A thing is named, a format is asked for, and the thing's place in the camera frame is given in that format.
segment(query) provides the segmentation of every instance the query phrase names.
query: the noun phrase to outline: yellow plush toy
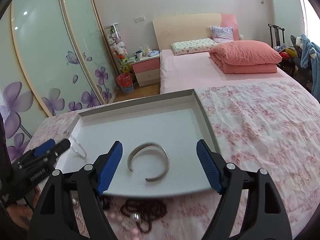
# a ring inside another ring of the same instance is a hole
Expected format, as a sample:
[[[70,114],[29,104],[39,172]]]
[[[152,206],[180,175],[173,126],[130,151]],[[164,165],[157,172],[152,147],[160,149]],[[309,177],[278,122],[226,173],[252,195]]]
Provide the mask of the yellow plush toy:
[[[121,66],[120,66],[120,70],[123,72],[123,73],[127,73],[127,72],[130,72],[132,66],[127,63],[128,62],[128,59],[127,58],[123,58],[121,60]]]

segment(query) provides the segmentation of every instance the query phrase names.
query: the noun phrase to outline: pink bead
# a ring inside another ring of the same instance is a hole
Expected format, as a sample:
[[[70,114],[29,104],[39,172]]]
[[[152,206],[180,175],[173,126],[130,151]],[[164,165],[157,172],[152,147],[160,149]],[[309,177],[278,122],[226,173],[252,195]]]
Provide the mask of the pink bead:
[[[134,227],[134,228],[131,228],[130,232],[135,236],[139,233],[139,229],[137,227]]]
[[[119,222],[122,222],[122,221],[123,221],[123,216],[122,216],[122,215],[118,215],[118,216],[117,216],[117,220],[118,220]]]
[[[110,213],[109,217],[110,217],[110,219],[115,219],[116,218],[116,214],[115,213]]]

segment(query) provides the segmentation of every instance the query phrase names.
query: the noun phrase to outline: pink bed sheet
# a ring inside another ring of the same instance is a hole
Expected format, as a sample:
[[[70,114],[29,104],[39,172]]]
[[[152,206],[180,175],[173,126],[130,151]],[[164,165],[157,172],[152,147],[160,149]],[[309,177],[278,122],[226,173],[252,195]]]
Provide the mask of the pink bed sheet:
[[[208,52],[175,56],[172,50],[165,49],[160,53],[160,61],[161,94],[192,88],[292,80],[279,68],[277,73],[225,74]]]

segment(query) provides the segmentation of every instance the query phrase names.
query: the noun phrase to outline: drawer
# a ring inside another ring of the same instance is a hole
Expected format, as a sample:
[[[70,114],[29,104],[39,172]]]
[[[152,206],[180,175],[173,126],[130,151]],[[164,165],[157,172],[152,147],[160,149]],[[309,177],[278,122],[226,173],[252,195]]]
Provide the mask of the drawer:
[[[138,83],[160,78],[160,68],[136,74]]]
[[[154,70],[160,68],[160,59],[149,59],[142,62],[137,62],[135,64],[132,64],[133,70],[135,74],[139,74],[142,72]]]

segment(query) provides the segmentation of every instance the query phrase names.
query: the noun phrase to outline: wall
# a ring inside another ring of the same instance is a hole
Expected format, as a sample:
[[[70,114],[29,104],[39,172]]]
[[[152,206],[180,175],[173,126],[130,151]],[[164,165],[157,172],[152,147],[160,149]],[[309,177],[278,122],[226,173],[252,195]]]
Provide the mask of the wall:
[[[157,48],[152,19],[192,13],[236,14],[239,31],[246,39],[270,43],[268,23],[273,22],[271,0],[95,0],[103,26],[119,23],[129,54],[147,43]],[[144,22],[134,18],[145,16]]]
[[[303,30],[303,13],[300,0],[272,0],[274,24],[285,28],[284,38],[287,46],[292,46],[290,35],[301,36]]]

